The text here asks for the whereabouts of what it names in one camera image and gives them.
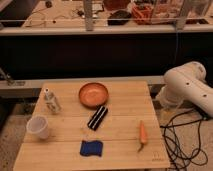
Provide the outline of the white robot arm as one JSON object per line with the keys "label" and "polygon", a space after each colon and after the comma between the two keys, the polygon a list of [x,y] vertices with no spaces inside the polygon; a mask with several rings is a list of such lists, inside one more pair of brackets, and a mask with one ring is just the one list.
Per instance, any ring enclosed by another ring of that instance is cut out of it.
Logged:
{"label": "white robot arm", "polygon": [[205,83],[205,77],[206,69],[197,61],[169,69],[156,99],[164,108],[176,107],[188,100],[213,117],[213,88]]}

